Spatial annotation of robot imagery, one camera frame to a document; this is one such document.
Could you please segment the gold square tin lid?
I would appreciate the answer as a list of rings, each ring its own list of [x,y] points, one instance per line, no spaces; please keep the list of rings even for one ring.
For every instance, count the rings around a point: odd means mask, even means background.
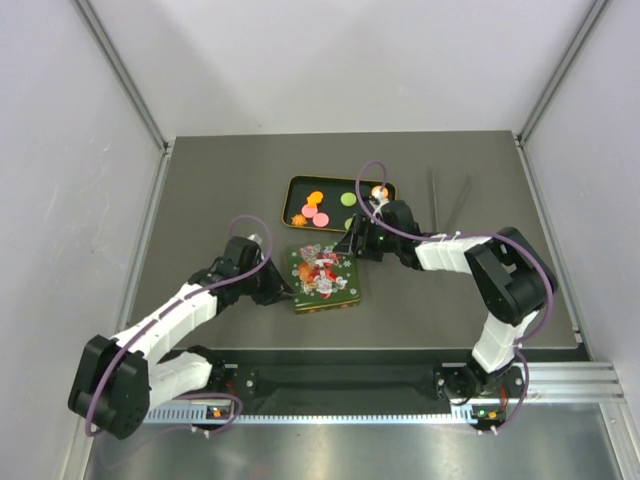
[[[294,290],[296,314],[317,313],[360,303],[356,260],[334,251],[335,243],[300,244],[285,250],[285,279]]]

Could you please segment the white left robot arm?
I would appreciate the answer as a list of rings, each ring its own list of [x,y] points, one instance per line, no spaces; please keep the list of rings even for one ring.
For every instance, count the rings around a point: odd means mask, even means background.
[[[220,316],[241,298],[271,306],[295,298],[274,264],[269,232],[231,236],[212,264],[194,272],[167,301],[135,325],[84,346],[68,408],[84,420],[87,437],[131,436],[152,409],[199,390],[216,396],[225,370],[197,350],[166,356],[186,336]]]

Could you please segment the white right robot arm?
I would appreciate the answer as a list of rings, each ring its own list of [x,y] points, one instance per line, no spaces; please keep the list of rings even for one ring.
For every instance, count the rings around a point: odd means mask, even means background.
[[[464,367],[465,395],[492,394],[502,385],[531,322],[552,306],[554,274],[516,228],[489,236],[428,234],[405,202],[374,195],[369,204],[349,227],[350,254],[381,261],[391,253],[410,269],[466,274],[475,281],[487,317]]]

